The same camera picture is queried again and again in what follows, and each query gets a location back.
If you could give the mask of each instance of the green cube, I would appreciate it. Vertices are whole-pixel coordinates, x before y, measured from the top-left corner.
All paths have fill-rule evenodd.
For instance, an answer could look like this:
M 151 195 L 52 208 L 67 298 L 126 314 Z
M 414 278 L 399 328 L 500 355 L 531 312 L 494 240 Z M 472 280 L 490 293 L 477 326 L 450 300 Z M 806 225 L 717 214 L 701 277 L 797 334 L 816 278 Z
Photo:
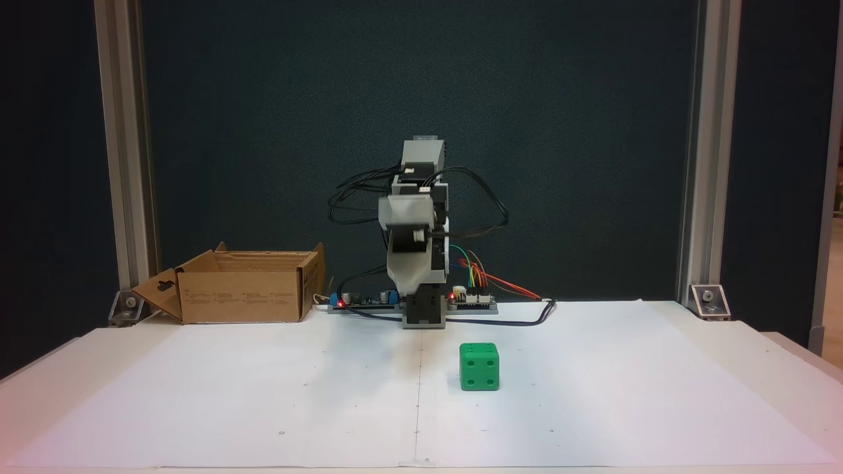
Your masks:
M 459 384 L 465 391 L 497 390 L 501 384 L 501 359 L 490 342 L 459 345 Z

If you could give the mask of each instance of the dark fabric wall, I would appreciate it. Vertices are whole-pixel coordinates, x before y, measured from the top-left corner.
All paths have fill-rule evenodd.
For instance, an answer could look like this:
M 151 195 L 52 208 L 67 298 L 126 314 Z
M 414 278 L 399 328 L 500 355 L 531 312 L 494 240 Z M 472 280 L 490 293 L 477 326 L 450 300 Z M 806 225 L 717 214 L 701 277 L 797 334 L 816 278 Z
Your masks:
M 722 284 L 737 319 L 808 344 L 839 2 L 744 0 Z
M 696 10 L 145 2 L 164 263 L 219 240 L 323 241 L 329 276 L 374 267 L 377 224 L 332 224 L 325 201 L 345 177 L 397 162 L 405 139 L 438 135 L 446 164 L 484 176 L 512 214 L 464 243 L 490 273 L 566 299 L 672 299 Z M 454 229 L 497 219 L 474 184 L 448 180 Z
M 104 326 L 118 289 L 94 5 L 13 8 L 0 377 Z

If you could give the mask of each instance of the white table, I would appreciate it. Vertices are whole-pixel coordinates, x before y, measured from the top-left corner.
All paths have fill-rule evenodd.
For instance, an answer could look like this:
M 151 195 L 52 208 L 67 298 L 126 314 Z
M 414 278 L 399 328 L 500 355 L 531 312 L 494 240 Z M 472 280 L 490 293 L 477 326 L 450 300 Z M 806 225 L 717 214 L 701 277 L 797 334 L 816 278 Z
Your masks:
M 776 334 L 765 337 L 741 322 L 704 322 L 672 302 L 647 303 L 682 331 L 703 353 L 775 408 L 786 420 L 837 459 L 843 459 L 843 376 L 834 367 Z M 6 379 L 0 385 L 0 466 L 46 432 L 75 407 L 107 386 L 144 354 L 180 328 L 167 317 L 154 317 L 126 329 L 98 329 Z M 81 472 L 73 469 L 0 467 L 2 472 Z M 464 472 L 468 469 L 439 469 Z M 136 470 L 101 469 L 97 472 Z M 162 469 L 220 472 L 220 469 Z M 225 470 L 254 473 L 255 469 Z M 364 472 L 369 469 L 259 469 L 258 471 Z M 401 467 L 380 471 L 413 472 Z M 472 471 L 489 471 L 473 469 Z M 665 468 L 499 468 L 499 472 L 735 472 L 830 473 L 843 465 L 723 466 Z

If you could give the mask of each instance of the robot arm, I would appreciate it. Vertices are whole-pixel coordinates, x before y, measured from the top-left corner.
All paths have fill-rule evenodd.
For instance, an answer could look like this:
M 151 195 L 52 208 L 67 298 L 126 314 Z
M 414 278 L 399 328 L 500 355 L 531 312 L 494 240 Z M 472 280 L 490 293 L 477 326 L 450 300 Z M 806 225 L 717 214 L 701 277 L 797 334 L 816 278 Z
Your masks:
M 405 327 L 444 327 L 444 284 L 448 278 L 448 184 L 438 176 L 445 142 L 415 137 L 404 142 L 401 170 L 391 194 L 378 202 L 378 221 L 389 232 L 386 267 L 407 297 Z

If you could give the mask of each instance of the cardboard box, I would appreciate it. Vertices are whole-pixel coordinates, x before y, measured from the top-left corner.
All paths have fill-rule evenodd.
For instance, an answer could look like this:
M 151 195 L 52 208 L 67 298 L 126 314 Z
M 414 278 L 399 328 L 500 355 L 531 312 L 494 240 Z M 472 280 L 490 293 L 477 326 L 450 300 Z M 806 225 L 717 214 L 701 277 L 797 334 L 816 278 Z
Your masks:
M 325 249 L 229 251 L 224 242 L 132 289 L 184 324 L 296 322 L 325 286 Z

